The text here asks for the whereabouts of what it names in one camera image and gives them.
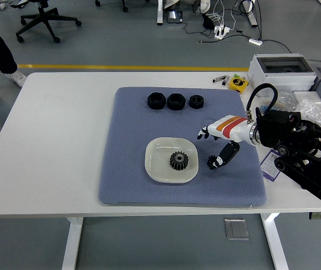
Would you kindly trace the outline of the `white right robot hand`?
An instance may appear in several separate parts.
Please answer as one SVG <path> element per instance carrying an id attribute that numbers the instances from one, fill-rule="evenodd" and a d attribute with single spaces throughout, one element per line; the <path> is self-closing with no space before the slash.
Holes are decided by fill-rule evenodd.
<path id="1" fill-rule="evenodd" d="M 240 150 L 239 142 L 245 141 L 252 144 L 251 128 L 253 124 L 248 124 L 247 119 L 240 116 L 228 115 L 206 127 L 203 127 L 197 136 L 208 138 L 212 136 L 215 140 L 222 138 L 229 140 L 219 155 L 211 155 L 208 158 L 207 166 L 210 170 L 226 165 Z"/>

